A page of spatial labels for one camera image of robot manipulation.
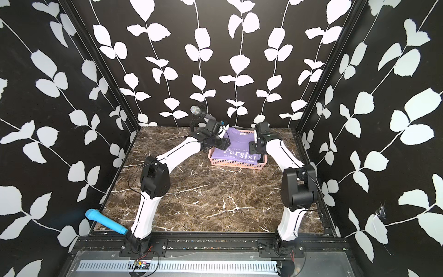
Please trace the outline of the purple t-shirt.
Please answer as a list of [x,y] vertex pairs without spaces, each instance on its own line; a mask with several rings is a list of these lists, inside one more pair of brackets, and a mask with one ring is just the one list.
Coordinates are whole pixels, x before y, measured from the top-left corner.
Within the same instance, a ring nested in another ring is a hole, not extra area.
[[235,128],[228,128],[224,136],[230,139],[230,146],[225,151],[216,148],[211,155],[212,159],[241,162],[248,165],[258,164],[261,155],[249,153],[249,142],[254,140],[253,132],[242,132]]

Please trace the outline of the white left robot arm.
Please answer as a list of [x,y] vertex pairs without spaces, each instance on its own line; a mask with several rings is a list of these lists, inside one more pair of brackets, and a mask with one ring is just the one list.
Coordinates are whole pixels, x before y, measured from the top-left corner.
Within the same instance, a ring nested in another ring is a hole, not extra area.
[[209,119],[204,127],[195,128],[200,119],[192,121],[192,132],[184,141],[156,157],[148,156],[141,169],[141,199],[131,229],[125,234],[125,246],[140,256],[148,252],[152,224],[162,197],[171,187],[170,173],[191,156],[213,147],[226,150],[230,140],[224,134],[228,127]]

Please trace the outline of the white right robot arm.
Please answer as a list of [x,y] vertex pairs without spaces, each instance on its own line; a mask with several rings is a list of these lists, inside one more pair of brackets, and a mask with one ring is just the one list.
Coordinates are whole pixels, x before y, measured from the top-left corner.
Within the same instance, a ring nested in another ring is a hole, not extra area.
[[317,200],[315,170],[297,159],[283,139],[271,132],[267,122],[257,124],[254,135],[255,139],[249,143],[250,152],[272,157],[283,173],[280,197],[284,211],[276,230],[274,248],[279,256],[292,254],[299,249],[296,240],[302,219]]

